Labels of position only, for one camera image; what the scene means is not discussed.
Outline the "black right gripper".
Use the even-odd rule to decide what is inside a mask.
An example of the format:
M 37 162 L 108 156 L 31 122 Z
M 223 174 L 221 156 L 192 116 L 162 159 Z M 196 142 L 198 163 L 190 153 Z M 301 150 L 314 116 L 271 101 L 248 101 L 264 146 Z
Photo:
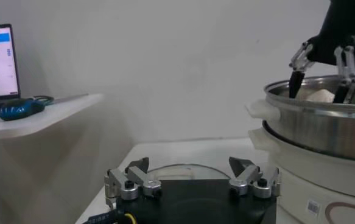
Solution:
M 342 79 L 334 103 L 351 103 L 355 98 L 355 0 L 331 0 L 318 35 L 304 42 L 291 58 L 290 98 L 296 98 L 314 62 L 336 64 Z

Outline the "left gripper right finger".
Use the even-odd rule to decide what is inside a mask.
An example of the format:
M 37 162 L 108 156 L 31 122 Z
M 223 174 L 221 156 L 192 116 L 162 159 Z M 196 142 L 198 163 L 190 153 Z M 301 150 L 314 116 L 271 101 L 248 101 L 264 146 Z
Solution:
M 280 195 L 279 168 L 267 166 L 262 170 L 248 159 L 235 157 L 229 157 L 229 165 L 234 173 L 234 178 L 229 180 L 229 188 L 238 197 L 246 196 L 249 192 L 260 199 Z

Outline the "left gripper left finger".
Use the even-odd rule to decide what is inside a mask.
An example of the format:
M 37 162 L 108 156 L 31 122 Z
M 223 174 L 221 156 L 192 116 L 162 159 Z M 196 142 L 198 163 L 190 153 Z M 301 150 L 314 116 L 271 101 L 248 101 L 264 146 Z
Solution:
M 148 175 L 149 158 L 144 157 L 132 161 L 121 171 L 108 169 L 104 176 L 105 201 L 113 204 L 117 198 L 133 201 L 143 195 L 149 198 L 162 196 L 161 181 L 154 180 Z

